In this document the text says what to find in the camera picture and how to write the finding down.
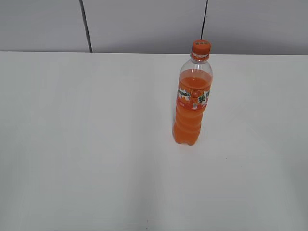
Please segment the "bottle label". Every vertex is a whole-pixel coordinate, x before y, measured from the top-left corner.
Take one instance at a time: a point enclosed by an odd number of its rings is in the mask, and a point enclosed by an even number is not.
[[[180,82],[177,101],[185,109],[200,110],[206,108],[209,95],[209,89],[191,89]]]

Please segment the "bottle neck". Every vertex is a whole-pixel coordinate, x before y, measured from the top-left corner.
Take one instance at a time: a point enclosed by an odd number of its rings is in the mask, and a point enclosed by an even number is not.
[[[194,52],[191,53],[192,62],[195,64],[205,64],[209,58],[209,54],[207,55],[198,55]]]
[[[207,63],[207,60],[196,60],[194,58],[191,58],[191,61],[194,63],[194,64],[205,64]]]

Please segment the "white tabletop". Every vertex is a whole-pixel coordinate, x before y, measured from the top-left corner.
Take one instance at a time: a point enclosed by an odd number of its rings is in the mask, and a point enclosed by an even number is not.
[[[308,56],[212,55],[193,146],[188,55],[0,53],[1,231],[307,231]]]

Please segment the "bottle cap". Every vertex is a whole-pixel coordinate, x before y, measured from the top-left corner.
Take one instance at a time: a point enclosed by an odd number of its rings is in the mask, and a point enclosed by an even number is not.
[[[211,44],[208,41],[197,40],[192,47],[192,58],[199,61],[208,60],[211,51]]]

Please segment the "plastic bottle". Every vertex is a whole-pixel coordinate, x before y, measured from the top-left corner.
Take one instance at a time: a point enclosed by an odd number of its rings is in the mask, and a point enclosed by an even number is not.
[[[200,135],[203,112],[207,106],[213,71],[208,63],[211,44],[193,43],[191,59],[180,72],[176,120],[173,127],[177,143],[194,145]]]

